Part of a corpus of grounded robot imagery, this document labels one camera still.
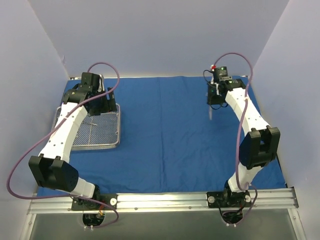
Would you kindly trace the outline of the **steel scissors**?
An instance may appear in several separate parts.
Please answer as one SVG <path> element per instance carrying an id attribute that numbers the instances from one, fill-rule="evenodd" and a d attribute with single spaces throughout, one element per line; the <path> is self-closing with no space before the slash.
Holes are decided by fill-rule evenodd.
<path id="1" fill-rule="evenodd" d="M 209 109 L 208 110 L 209 120 L 212 121 L 212 119 L 213 119 L 213 110 L 212 110 L 211 106 L 209 106 L 208 109 Z"/>

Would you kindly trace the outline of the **wire mesh instrument tray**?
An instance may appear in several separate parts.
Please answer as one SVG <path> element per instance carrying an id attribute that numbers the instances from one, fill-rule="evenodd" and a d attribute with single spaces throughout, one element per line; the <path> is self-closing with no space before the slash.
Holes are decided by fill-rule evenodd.
<path id="1" fill-rule="evenodd" d="M 120 143 L 121 109 L 117 104 L 116 112 L 101 115 L 87 115 L 82 122 L 98 124 L 98 126 L 80 124 L 75 135 L 72 151 L 92 151 L 113 149 Z"/>

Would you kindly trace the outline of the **blue surgical wrap cloth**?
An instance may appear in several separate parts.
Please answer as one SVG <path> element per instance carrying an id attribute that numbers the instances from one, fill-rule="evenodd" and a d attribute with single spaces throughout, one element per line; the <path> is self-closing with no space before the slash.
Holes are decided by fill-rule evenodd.
<path id="1" fill-rule="evenodd" d="M 239 121 L 209 119 L 202 77 L 106 79 L 121 108 L 120 144 L 73 151 L 70 164 L 103 193 L 221 191 L 235 171 Z"/>

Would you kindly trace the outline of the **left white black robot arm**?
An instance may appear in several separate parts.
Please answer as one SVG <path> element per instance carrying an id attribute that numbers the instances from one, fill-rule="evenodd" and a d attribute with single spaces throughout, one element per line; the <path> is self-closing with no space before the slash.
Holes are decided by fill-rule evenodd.
<path id="1" fill-rule="evenodd" d="M 28 165 L 39 187 L 82 197 L 90 210 L 100 206 L 99 187 L 81 178 L 70 164 L 72 151 L 113 149 L 120 143 L 121 108 L 103 83 L 75 86 L 60 106 L 53 133 Z"/>

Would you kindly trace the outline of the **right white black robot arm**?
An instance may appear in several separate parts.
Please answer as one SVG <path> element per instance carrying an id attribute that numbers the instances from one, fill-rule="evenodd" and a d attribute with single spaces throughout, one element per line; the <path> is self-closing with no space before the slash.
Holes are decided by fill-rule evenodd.
<path id="1" fill-rule="evenodd" d="M 223 203 L 232 207 L 240 201 L 239 193 L 248 190 L 255 176 L 276 158 L 281 133 L 263 119 L 242 80 L 228 79 L 207 85 L 207 104 L 219 109 L 231 107 L 239 120 L 235 172 L 222 193 Z"/>

